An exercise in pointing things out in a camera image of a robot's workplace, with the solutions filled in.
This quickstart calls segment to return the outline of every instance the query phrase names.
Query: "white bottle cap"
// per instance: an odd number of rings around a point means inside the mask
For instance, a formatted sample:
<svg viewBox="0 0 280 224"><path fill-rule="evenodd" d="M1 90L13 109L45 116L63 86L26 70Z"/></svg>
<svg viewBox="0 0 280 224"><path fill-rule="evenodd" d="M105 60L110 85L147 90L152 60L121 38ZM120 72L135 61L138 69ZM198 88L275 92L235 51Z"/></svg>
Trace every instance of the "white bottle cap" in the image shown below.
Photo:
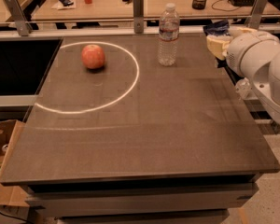
<svg viewBox="0 0 280 224"><path fill-rule="evenodd" d="M167 11L173 11L173 10L175 10L175 4L174 4L174 3L166 4L166 10L167 10Z"/></svg>

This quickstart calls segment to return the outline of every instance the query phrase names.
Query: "clear plastic bottle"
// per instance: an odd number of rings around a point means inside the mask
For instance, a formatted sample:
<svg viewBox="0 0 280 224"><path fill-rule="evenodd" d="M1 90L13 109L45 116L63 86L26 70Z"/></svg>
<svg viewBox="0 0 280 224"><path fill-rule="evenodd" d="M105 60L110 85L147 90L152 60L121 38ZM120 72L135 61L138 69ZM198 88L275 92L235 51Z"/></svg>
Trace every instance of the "clear plastic bottle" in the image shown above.
<svg viewBox="0 0 280 224"><path fill-rule="evenodd" d="M169 66L175 63L179 23L180 19L175 11L175 4L167 4L159 22L158 61L162 65Z"/></svg>

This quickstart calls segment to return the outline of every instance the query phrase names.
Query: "cardboard box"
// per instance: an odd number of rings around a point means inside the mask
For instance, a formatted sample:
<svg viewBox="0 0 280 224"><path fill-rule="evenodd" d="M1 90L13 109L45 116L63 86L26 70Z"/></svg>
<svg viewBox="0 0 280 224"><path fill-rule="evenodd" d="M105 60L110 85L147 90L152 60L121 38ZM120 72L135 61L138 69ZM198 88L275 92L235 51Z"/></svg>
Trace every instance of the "cardboard box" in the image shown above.
<svg viewBox="0 0 280 224"><path fill-rule="evenodd" d="M17 120L0 122L0 174L12 155L23 126L24 123ZM4 145L8 145L6 153L2 150ZM29 205L24 201L27 195L21 187L4 187L0 184L0 205L28 207Z"/></svg>

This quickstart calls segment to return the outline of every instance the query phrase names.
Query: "red apple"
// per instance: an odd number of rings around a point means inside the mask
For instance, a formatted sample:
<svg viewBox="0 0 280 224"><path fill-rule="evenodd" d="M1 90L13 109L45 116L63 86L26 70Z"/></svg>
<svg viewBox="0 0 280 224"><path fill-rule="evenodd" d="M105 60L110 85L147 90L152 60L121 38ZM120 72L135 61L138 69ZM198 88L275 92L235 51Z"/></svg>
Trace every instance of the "red apple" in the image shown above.
<svg viewBox="0 0 280 224"><path fill-rule="evenodd" d="M89 69L101 68L105 64L104 50L98 45L87 45L81 52L82 62Z"/></svg>

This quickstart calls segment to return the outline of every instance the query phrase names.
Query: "cord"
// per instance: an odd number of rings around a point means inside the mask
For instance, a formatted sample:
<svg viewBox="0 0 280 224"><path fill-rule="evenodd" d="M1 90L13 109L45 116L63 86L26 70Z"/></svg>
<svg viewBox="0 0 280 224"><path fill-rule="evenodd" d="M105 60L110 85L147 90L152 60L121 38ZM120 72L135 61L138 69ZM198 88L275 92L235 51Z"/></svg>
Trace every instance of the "cord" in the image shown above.
<svg viewBox="0 0 280 224"><path fill-rule="evenodd" d="M218 10L218 11L235 11L235 10L241 8L241 7L237 7L237 8L235 8L235 9L226 10L226 9L219 9L219 8L215 8L215 7L214 7L215 4L217 4L217 3L219 3L219 2L222 2L222 1L226 1L226 0L218 0L218 1L216 1L215 3L212 4L212 9L213 9L213 10Z"/></svg>
<svg viewBox="0 0 280 224"><path fill-rule="evenodd" d="M25 220L25 219L22 219L22 218L18 218L18 217L13 217L13 216L10 216L10 215L6 215L2 212L0 212L0 215L4 216L4 217L8 217L8 218L14 218L14 219L17 219L17 220L21 220L21 221L24 221L25 223L28 223L28 224L34 224L33 222L29 221L29 220Z"/></svg>

